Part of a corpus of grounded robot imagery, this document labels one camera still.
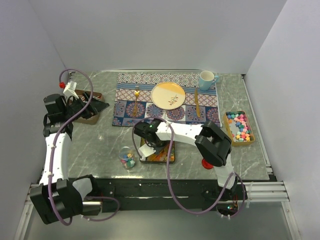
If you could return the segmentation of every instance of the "placemat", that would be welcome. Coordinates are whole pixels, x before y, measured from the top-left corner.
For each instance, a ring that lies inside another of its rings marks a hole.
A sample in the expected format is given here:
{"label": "placemat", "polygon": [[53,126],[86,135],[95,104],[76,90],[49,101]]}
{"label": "placemat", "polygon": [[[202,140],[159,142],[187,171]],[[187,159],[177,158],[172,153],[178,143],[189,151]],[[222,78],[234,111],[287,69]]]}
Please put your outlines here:
{"label": "placemat", "polygon": [[[175,123],[201,124],[208,120],[222,127],[220,120],[216,84],[207,91],[197,90],[200,117],[197,116],[195,88],[199,88],[198,73],[119,73],[116,85],[115,104],[113,109],[113,126],[133,126],[138,119],[160,117]],[[173,82],[185,91],[184,104],[173,110],[164,110],[152,103],[151,91],[158,83]],[[139,86],[137,100],[138,112],[133,116],[135,107],[135,88]]]}

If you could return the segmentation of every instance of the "knife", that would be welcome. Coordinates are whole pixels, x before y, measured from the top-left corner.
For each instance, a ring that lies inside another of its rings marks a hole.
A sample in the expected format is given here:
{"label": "knife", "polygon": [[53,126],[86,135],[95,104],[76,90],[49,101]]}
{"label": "knife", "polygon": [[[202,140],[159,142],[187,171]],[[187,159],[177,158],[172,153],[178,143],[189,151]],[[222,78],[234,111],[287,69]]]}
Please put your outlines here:
{"label": "knife", "polygon": [[195,91],[194,91],[194,102],[195,102],[196,115],[198,116],[198,118],[200,118],[200,109],[199,109],[198,90],[197,89],[195,89]]}

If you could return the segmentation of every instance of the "blue mug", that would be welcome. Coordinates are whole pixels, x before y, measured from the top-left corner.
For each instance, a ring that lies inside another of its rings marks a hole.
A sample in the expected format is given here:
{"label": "blue mug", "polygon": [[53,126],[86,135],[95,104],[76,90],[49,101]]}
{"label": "blue mug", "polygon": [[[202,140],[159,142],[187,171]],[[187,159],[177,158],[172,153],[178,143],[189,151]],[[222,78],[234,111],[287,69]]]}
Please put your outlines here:
{"label": "blue mug", "polygon": [[219,79],[219,76],[215,76],[210,71],[202,71],[199,77],[199,89],[207,91],[211,85]]}

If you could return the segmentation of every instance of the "gold fork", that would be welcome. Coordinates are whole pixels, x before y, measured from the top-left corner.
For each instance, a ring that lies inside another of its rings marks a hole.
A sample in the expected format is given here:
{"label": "gold fork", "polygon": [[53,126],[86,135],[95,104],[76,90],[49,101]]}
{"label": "gold fork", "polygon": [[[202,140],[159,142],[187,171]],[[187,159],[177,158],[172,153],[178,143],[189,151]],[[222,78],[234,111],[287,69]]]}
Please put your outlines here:
{"label": "gold fork", "polygon": [[134,91],[134,96],[135,96],[135,104],[134,104],[134,109],[133,109],[133,113],[132,115],[135,117],[138,113],[138,108],[137,108],[137,101],[138,101],[138,97],[140,95],[140,91],[139,91],[139,86],[135,86],[135,91]]}

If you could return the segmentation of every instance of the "marble table surface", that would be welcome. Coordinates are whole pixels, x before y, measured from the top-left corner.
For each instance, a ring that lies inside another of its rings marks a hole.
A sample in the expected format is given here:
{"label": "marble table surface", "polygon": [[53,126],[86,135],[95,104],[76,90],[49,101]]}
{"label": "marble table surface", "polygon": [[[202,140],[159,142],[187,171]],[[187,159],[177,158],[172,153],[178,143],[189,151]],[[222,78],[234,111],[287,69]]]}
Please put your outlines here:
{"label": "marble table surface", "polygon": [[[94,91],[102,93],[110,107],[100,114],[95,125],[73,123],[72,143],[68,156],[69,177],[77,178],[92,174],[96,178],[166,179],[165,164],[141,164],[136,157],[136,166],[127,170],[122,167],[118,159],[121,147],[133,148],[132,128],[112,126],[118,73],[88,72]],[[269,180],[257,126],[242,76],[240,74],[219,74],[219,76],[220,80],[216,85],[220,115],[227,111],[245,111],[256,136],[256,142],[253,144],[232,148],[231,162],[234,171],[244,180]],[[90,89],[81,74],[74,73],[71,78],[77,82],[77,89]],[[135,136],[135,141],[139,145],[140,137]],[[170,165],[172,179],[217,179],[213,169],[207,170],[202,166],[202,156],[195,146],[179,142],[175,146],[175,163]]]}

